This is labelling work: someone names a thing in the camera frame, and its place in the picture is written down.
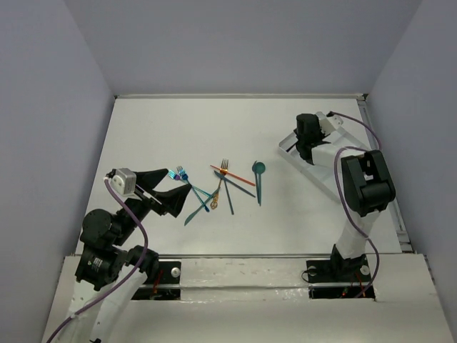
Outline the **iridescent green fork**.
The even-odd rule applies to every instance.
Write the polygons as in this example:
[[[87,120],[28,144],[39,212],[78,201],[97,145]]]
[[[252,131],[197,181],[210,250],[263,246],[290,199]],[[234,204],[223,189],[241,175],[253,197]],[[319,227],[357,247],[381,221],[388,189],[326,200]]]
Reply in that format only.
[[[196,192],[202,193],[203,195],[205,195],[205,196],[207,196],[207,197],[210,197],[210,196],[211,196],[210,193],[208,193],[208,192],[206,192],[206,191],[204,191],[204,190],[202,190],[202,189],[200,189],[200,188],[198,188],[198,187],[192,186],[192,188],[190,188],[190,187],[188,186],[188,184],[186,183],[186,181],[183,180],[179,174],[177,174],[176,172],[172,171],[171,169],[168,170],[168,176],[169,176],[171,179],[173,179],[174,181],[183,182],[184,184],[181,185],[181,188],[184,188],[184,189],[186,189],[187,191],[193,189],[193,190],[195,190]]]

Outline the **teal plastic knife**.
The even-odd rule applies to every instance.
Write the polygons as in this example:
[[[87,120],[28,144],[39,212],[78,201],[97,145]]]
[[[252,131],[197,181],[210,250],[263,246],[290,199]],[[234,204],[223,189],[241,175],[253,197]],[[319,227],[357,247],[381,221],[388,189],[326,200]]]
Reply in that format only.
[[[194,212],[192,212],[188,217],[185,219],[184,225],[186,226],[216,195],[217,191],[219,188],[217,188],[209,197],[207,200],[203,202],[203,204],[196,209]]]

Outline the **iridescent blue fork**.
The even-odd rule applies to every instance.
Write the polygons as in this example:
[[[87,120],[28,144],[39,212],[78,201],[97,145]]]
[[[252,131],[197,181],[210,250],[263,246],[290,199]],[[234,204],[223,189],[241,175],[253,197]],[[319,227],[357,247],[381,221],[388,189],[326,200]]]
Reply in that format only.
[[[204,204],[204,201],[202,200],[202,198],[198,195],[198,192],[194,189],[194,186],[191,184],[191,182],[189,181],[189,176],[187,175],[185,169],[182,167],[182,166],[177,166],[177,172],[179,173],[179,176],[185,181],[187,182],[188,184],[191,185],[191,188],[192,188],[192,191],[194,193],[194,195],[196,196],[196,198],[199,200],[199,202],[204,206],[204,209],[208,212],[209,209],[208,207]]]

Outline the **dark blue knife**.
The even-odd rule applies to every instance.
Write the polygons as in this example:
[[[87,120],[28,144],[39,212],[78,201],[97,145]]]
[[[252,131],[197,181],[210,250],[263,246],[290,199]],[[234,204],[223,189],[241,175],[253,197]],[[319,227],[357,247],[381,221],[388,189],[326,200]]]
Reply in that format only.
[[[241,190],[242,192],[244,192],[245,194],[253,197],[253,198],[256,198],[256,195],[252,194],[251,192],[249,192],[247,189],[244,189],[243,187],[239,186],[238,184],[236,184],[235,182],[227,179],[223,174],[217,172],[217,171],[214,171],[214,174],[221,180],[223,180],[224,182],[226,183],[229,183],[231,184],[232,186],[236,187],[237,189]]]

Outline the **teal plastic spoon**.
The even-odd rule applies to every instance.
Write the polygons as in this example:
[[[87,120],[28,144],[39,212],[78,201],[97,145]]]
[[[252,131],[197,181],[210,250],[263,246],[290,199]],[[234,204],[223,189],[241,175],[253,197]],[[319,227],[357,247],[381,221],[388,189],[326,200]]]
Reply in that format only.
[[[251,167],[256,178],[256,192],[258,205],[261,206],[261,175],[266,171],[266,165],[261,161],[255,161]]]

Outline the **orange chopstick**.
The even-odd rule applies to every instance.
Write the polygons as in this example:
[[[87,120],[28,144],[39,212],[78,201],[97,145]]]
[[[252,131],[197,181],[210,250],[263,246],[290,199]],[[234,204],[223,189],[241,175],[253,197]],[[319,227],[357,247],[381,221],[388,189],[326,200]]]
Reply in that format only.
[[[242,181],[242,182],[244,182],[246,184],[249,184],[251,186],[255,186],[256,185],[254,182],[251,182],[251,181],[249,181],[247,179],[244,179],[243,177],[240,177],[240,176],[238,176],[236,174],[233,174],[233,173],[229,172],[227,169],[222,169],[222,168],[214,166],[214,165],[211,165],[211,168],[217,170],[218,172],[221,172],[224,176],[227,175],[227,176],[233,177],[233,178],[238,179],[239,181]]]

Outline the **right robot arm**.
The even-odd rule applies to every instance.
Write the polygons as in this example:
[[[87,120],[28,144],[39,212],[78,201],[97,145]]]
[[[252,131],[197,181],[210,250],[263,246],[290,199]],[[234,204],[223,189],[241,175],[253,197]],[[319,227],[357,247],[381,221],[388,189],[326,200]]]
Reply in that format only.
[[[381,212],[396,198],[383,153],[355,146],[338,147],[327,141],[344,119],[331,111],[325,117],[299,114],[294,133],[299,156],[313,166],[333,172],[338,197],[346,214],[346,223],[327,260],[308,264],[302,277],[306,282],[322,277],[339,282],[352,277],[364,266],[366,245]]]

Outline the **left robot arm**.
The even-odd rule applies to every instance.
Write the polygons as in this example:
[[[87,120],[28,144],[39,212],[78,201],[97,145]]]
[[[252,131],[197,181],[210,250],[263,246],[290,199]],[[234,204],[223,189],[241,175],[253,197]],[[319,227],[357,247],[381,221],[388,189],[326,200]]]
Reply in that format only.
[[[93,209],[84,217],[76,286],[58,342],[107,342],[126,305],[144,284],[152,286],[152,299],[179,295],[158,286],[179,283],[180,262],[160,261],[159,254],[148,248],[147,238],[141,245],[122,248],[135,229],[146,231],[141,222],[149,213],[173,217],[181,213],[191,187],[185,184],[167,192],[155,191],[167,175],[167,169],[120,168],[104,177],[108,192],[121,208],[114,214]]]

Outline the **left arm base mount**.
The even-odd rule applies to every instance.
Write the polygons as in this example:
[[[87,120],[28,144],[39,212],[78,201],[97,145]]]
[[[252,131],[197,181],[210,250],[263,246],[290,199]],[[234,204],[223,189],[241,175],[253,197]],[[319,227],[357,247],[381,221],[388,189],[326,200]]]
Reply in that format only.
[[[159,261],[159,270],[148,278],[135,292],[136,301],[174,301],[181,298],[181,260],[164,259]]]

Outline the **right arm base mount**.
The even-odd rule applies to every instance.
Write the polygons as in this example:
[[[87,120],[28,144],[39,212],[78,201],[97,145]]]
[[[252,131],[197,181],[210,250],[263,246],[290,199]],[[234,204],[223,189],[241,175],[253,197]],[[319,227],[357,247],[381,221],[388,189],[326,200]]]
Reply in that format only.
[[[354,299],[370,282],[371,270],[366,256],[342,272],[333,269],[330,259],[312,259],[306,262],[301,278],[310,299]]]

